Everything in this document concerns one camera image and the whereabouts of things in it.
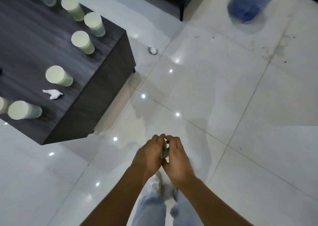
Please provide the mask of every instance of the small green object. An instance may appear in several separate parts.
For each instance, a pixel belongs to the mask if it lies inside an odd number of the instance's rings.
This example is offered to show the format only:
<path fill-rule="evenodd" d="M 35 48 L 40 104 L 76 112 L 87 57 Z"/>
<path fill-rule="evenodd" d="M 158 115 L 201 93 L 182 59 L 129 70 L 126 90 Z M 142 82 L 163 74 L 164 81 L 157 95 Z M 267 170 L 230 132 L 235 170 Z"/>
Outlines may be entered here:
<path fill-rule="evenodd" d="M 169 156 L 169 148 L 167 148 L 167 144 L 163 146 L 162 154 L 161 154 L 161 159 L 164 159 Z"/>

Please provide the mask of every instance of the forearm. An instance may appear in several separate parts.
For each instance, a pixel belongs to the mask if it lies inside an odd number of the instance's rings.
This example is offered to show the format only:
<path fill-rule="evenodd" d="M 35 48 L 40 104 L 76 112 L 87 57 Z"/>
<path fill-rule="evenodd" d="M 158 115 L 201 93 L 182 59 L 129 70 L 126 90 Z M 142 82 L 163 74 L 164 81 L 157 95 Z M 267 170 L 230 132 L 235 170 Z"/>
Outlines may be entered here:
<path fill-rule="evenodd" d="M 143 169 L 130 166 L 116 186 L 90 213 L 81 226 L 126 226 L 146 181 Z"/>
<path fill-rule="evenodd" d="M 251 226 L 200 179 L 193 177 L 180 190 L 188 198 L 205 226 Z"/>

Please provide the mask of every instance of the white tile floor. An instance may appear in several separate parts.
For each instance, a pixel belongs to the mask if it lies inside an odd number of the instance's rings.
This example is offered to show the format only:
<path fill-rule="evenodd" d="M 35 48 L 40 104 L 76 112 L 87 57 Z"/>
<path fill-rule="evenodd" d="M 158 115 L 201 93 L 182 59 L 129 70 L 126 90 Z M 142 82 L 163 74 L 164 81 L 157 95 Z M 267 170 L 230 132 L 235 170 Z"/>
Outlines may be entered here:
<path fill-rule="evenodd" d="M 151 1 L 80 0 L 127 30 L 137 72 L 88 138 L 39 146 L 0 123 L 0 224 L 78 226 L 167 133 L 252 224 L 317 225 L 318 4 L 273 0 L 239 25 L 228 0 L 193 0 L 183 23 Z"/>

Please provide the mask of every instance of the left hand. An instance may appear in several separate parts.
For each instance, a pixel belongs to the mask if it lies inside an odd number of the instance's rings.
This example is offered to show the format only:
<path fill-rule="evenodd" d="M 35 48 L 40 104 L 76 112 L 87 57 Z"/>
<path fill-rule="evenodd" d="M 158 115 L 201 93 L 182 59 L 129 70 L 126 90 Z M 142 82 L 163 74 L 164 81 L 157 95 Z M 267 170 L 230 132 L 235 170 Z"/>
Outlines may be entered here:
<path fill-rule="evenodd" d="M 152 177 L 161 167 L 161 153 L 165 144 L 165 134 L 154 135 L 151 140 L 139 148 L 131 166 L 144 171 L 145 180 Z"/>

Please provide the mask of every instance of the hand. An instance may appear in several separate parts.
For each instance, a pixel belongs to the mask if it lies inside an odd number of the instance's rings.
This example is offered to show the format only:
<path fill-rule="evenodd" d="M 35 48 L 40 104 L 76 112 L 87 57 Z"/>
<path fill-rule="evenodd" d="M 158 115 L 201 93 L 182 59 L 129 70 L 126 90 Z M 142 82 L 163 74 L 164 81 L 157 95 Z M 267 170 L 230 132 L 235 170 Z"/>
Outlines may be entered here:
<path fill-rule="evenodd" d="M 146 181 L 161 167 L 161 153 L 165 144 L 164 137 L 165 134 L 154 135 L 143 147 L 139 148 L 131 163 L 131 166 L 137 166 L 139 170 L 143 171 Z"/>
<path fill-rule="evenodd" d="M 169 163 L 166 159 L 163 159 L 162 167 L 173 184 L 178 188 L 182 188 L 196 176 L 180 138 L 173 136 L 166 136 L 165 138 L 170 148 Z"/>

